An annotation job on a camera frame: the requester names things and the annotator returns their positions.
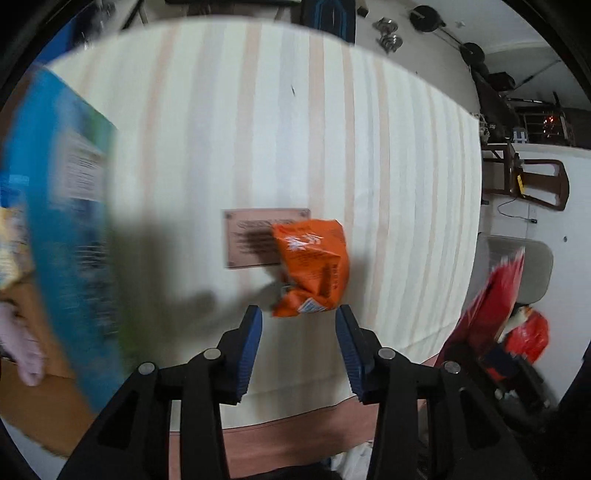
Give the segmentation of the grey cushioned chair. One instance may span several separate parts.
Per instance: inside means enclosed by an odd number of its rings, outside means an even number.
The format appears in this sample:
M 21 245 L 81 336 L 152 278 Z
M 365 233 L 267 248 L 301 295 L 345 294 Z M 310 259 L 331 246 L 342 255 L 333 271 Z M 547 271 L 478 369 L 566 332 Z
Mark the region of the grey cushioned chair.
M 504 257 L 511 257 L 520 249 L 525 255 L 516 304 L 525 306 L 540 301 L 549 288 L 554 255 L 547 244 L 526 238 L 480 233 L 474 267 L 488 277 Z

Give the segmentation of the open cardboard box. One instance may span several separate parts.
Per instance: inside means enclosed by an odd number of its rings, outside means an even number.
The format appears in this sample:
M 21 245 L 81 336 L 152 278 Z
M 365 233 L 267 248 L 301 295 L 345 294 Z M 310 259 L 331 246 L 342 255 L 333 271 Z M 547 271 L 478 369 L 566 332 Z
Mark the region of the open cardboard box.
M 6 396 L 4 415 L 68 456 L 123 383 L 120 318 L 107 227 L 107 170 L 116 131 L 45 68 L 27 75 L 2 113 L 1 202 L 18 208 L 33 290 L 67 374 Z

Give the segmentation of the red plastic bag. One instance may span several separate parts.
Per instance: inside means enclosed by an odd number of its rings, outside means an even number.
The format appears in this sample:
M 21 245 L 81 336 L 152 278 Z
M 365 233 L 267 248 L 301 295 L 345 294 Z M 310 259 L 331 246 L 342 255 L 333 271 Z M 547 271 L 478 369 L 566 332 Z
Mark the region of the red plastic bag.
M 548 320 L 537 310 L 526 306 L 510 318 L 507 327 L 511 329 L 504 333 L 504 350 L 535 364 L 550 343 Z

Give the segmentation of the blue black weight bench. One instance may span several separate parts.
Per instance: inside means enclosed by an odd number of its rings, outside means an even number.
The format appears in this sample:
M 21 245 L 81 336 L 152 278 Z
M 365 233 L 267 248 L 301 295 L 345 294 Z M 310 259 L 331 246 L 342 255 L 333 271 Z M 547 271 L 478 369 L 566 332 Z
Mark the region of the blue black weight bench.
M 301 24 L 353 44 L 356 40 L 355 0 L 304 0 Z

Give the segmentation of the chrome dumbbell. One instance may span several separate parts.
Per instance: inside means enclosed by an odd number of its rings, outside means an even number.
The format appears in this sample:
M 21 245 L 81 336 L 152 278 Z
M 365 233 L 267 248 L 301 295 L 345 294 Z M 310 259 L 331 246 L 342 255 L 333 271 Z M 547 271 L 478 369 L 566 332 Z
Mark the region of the chrome dumbbell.
M 377 43 L 387 55 L 397 52 L 404 43 L 398 34 L 399 26 L 396 21 L 383 17 L 372 24 L 374 30 L 380 33 Z

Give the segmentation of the floor barbell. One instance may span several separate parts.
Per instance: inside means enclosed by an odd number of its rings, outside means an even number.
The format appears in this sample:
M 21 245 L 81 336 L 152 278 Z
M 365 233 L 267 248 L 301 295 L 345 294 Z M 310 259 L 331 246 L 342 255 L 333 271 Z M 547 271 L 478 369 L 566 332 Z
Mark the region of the floor barbell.
M 435 8 L 429 5 L 418 5 L 409 11 L 409 20 L 418 32 L 444 34 L 457 47 L 462 59 L 469 67 L 485 63 L 486 56 L 483 49 L 476 43 L 461 41 L 447 28 L 446 22 Z

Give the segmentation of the red snack bag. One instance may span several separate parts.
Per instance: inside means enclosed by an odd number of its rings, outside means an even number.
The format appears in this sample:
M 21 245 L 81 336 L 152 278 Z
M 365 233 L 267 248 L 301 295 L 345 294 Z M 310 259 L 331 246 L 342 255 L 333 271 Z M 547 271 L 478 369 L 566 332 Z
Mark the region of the red snack bag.
M 460 347 L 468 347 L 481 358 L 496 345 L 517 301 L 524 263 L 524 247 L 501 258 L 445 342 L 437 367 L 452 361 L 453 351 Z

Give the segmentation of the brown wooden chair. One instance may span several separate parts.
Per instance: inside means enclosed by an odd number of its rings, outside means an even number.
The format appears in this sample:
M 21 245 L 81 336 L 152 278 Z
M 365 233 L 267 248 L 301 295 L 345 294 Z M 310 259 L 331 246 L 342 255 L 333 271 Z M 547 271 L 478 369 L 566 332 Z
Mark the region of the brown wooden chair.
M 526 159 L 510 143 L 482 148 L 483 192 L 564 211 L 570 197 L 565 165 L 555 159 Z

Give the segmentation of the orange snack bag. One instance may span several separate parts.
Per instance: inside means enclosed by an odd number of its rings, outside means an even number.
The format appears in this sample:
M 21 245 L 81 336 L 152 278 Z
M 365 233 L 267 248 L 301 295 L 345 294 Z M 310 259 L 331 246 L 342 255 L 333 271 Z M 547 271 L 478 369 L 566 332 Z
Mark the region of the orange snack bag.
M 288 286 L 273 307 L 280 318 L 335 309 L 349 282 L 345 231 L 335 220 L 273 225 Z

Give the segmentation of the pink card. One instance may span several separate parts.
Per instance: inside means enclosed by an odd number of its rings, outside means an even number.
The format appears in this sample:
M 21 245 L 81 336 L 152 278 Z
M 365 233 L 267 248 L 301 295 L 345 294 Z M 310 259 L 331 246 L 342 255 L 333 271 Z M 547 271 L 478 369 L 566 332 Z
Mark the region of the pink card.
M 308 208 L 247 208 L 223 211 L 226 265 L 240 269 L 280 264 L 273 225 L 311 218 Z

